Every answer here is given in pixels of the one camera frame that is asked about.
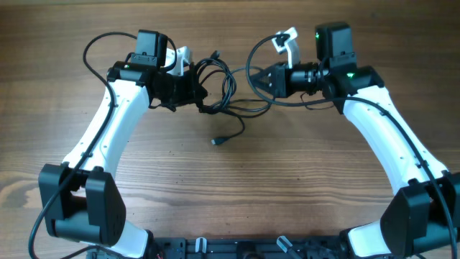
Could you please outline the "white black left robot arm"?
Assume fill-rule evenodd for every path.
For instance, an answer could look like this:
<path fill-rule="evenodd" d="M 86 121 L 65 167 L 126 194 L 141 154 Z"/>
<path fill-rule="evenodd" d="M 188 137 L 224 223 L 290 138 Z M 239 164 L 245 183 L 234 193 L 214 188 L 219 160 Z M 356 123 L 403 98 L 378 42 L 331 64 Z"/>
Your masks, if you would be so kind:
<path fill-rule="evenodd" d="M 162 258 L 149 230 L 127 220 L 115 184 L 118 164 L 144 113 L 158 100 L 175 111 L 201 105 L 207 93 L 193 71 L 192 52 L 166 35 L 140 30 L 136 47 L 108 69 L 103 100 L 78 144 L 62 163 L 45 165 L 38 184 L 47 233 L 115 258 Z"/>

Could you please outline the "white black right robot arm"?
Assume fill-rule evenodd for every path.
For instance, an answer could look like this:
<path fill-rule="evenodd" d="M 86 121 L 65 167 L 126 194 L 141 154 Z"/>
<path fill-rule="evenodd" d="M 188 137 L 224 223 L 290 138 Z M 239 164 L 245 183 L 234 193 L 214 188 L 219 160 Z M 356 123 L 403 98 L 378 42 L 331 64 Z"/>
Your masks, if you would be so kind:
<path fill-rule="evenodd" d="M 287 106 L 296 92 L 322 93 L 362 134 L 390 182 L 393 198 L 376 221 L 343 230 L 331 248 L 335 258 L 409 258 L 441 247 L 459 256 L 459 175 L 437 160 L 396 109 L 377 71 L 358 66 L 351 27 L 345 22 L 315 28 L 314 63 L 300 61 L 295 28 L 268 40 L 285 62 L 247 80 L 258 97 Z"/>

